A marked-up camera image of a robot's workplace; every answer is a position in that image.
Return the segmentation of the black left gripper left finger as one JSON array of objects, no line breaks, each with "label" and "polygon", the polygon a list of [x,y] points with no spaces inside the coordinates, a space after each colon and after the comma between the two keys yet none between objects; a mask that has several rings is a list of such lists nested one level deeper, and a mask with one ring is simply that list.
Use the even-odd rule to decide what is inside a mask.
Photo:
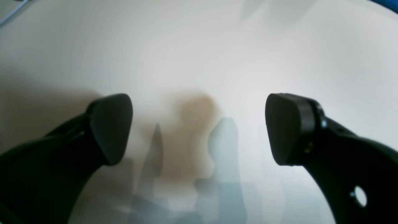
[{"label": "black left gripper left finger", "polygon": [[127,94],[92,101],[40,139],[1,155],[1,223],[67,224],[90,177],[125,154],[133,118]]}]

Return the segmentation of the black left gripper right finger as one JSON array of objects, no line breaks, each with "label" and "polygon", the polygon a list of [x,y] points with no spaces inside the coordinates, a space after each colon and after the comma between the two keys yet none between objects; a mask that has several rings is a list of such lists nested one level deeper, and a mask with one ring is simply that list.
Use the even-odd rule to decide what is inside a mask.
[{"label": "black left gripper right finger", "polygon": [[396,150],[356,135],[303,96],[270,94],[265,120],[275,162],[304,167],[337,224],[397,223]]}]

